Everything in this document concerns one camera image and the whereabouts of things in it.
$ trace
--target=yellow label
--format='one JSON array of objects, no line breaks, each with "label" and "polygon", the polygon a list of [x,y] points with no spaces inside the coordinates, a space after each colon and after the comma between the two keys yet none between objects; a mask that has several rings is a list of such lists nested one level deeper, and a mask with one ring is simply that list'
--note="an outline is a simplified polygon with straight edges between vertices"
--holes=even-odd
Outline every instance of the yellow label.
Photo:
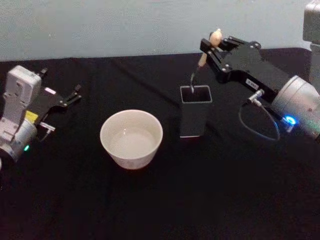
[{"label": "yellow label", "polygon": [[28,119],[32,124],[34,124],[35,121],[38,118],[38,115],[33,113],[33,112],[31,112],[31,111],[26,111],[25,112],[25,118]]}]

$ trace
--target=white wall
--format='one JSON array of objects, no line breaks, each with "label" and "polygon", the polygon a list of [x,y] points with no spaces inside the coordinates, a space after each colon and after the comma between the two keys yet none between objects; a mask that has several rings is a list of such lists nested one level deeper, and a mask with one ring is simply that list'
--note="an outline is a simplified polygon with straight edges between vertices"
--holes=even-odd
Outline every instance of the white wall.
[{"label": "white wall", "polygon": [[0,61],[199,52],[217,27],[264,48],[308,48],[310,1],[1,0]]}]

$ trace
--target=black fabric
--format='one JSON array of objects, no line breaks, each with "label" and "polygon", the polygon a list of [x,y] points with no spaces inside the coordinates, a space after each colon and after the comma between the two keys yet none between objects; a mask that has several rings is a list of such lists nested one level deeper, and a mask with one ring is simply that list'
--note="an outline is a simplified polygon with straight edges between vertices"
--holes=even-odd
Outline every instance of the black fabric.
[{"label": "black fabric", "polygon": [[[49,69],[43,81],[67,96],[82,85],[81,102],[48,117],[56,127],[33,142],[3,175],[1,240],[57,239],[317,239],[320,233],[320,147],[298,128],[280,142],[252,135],[238,121],[252,93],[238,83],[219,84],[208,67],[198,84],[211,88],[205,135],[179,138],[180,90],[200,54],[69,58],[0,63]],[[263,57],[290,75],[308,79],[311,54],[269,49]],[[140,109],[163,127],[162,144],[145,168],[117,166],[99,140],[112,114]],[[243,112],[268,135],[261,112]]]}]

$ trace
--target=green led light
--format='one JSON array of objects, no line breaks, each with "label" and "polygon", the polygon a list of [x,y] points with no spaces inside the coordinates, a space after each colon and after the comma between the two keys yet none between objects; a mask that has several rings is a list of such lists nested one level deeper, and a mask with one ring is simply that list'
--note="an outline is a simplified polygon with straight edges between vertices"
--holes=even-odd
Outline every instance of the green led light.
[{"label": "green led light", "polygon": [[29,145],[25,146],[24,151],[28,151],[29,148],[30,148]]}]

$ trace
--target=white bowl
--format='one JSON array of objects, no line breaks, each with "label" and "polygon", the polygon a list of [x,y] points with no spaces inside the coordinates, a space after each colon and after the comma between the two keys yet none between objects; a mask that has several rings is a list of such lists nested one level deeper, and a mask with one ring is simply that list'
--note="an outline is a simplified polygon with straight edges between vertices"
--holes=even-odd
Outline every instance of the white bowl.
[{"label": "white bowl", "polygon": [[101,127],[100,141],[122,168],[141,169],[155,156],[163,138],[159,120],[141,110],[125,110],[109,117]]}]

